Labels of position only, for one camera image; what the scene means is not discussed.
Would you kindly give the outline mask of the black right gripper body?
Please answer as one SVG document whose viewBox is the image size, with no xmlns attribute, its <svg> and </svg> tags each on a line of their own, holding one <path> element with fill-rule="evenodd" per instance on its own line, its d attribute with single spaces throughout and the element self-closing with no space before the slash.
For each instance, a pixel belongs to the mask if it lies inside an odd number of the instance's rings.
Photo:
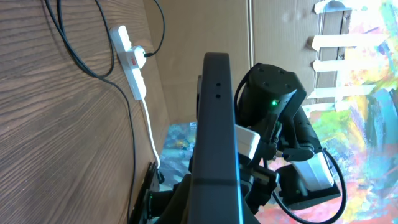
<svg viewBox="0 0 398 224">
<path fill-rule="evenodd" d="M 289 116 L 267 114 L 249 129 L 260 135 L 260 141 L 253 159 L 239 154 L 239 164 L 243 175 L 243 197 L 252 214 L 259 211 L 270 199 L 279 183 L 279 174 L 260 166 L 261 160 L 269 161 L 275 156 L 287 162 L 306 161 L 314 156 L 314 147 L 309 143 L 299 143 L 298 128 Z"/>
</svg>

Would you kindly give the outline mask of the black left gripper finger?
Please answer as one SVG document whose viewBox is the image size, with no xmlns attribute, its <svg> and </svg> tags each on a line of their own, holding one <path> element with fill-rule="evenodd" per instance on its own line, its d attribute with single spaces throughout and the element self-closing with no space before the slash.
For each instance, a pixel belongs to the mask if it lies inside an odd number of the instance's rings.
<svg viewBox="0 0 398 224">
<path fill-rule="evenodd" d="M 187 224 L 188 199 L 190 194 L 191 175 L 187 174 L 178 185 L 165 210 L 155 223 Z"/>
</svg>

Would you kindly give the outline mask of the blue Samsung Galaxy smartphone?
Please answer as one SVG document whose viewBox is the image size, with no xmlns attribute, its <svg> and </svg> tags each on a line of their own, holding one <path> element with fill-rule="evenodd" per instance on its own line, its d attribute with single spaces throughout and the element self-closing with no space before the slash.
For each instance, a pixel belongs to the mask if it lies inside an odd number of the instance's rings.
<svg viewBox="0 0 398 224">
<path fill-rule="evenodd" d="M 242 223 L 231 70 L 227 53 L 204 56 L 188 223 Z"/>
</svg>

